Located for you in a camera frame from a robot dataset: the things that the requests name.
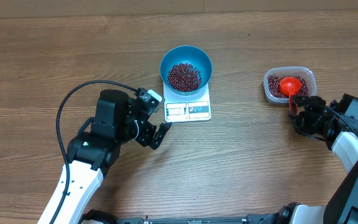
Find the orange measuring scoop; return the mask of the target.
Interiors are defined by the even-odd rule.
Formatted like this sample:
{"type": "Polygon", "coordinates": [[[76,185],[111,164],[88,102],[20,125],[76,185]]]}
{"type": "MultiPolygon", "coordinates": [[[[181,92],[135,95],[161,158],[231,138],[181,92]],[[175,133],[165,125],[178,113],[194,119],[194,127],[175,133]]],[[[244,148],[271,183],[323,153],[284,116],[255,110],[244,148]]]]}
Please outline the orange measuring scoop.
{"type": "Polygon", "coordinates": [[[284,79],[281,80],[280,84],[279,84],[279,88],[280,91],[284,94],[288,96],[288,103],[289,103],[289,108],[290,108],[290,114],[292,116],[297,114],[297,107],[295,106],[290,106],[290,98],[293,95],[296,95],[300,88],[301,88],[301,83],[293,78],[293,77],[285,77],[284,79]]]}

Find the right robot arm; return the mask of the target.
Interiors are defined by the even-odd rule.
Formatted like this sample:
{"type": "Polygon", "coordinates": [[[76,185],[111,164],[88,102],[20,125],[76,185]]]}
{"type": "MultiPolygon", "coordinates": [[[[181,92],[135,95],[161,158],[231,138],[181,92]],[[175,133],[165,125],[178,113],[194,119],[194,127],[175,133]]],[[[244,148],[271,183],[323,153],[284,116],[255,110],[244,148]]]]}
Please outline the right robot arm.
{"type": "Polygon", "coordinates": [[[330,105],[318,96],[292,96],[295,131],[326,143],[347,175],[325,206],[290,203],[265,223],[358,223],[358,98],[345,94],[330,105]]]}

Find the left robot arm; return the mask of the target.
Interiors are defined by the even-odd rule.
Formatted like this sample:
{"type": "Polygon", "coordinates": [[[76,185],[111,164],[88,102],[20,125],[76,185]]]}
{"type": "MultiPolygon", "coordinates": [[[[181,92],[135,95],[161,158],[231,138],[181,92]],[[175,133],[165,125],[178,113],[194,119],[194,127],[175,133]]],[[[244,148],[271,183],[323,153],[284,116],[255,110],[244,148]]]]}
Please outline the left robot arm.
{"type": "Polygon", "coordinates": [[[120,90],[100,93],[96,114],[88,118],[67,147],[68,163],[39,223],[117,223],[107,212],[85,207],[117,161],[123,144],[135,140],[157,149],[170,123],[152,125],[148,119],[163,104],[153,90],[139,88],[131,98],[120,90]]]}

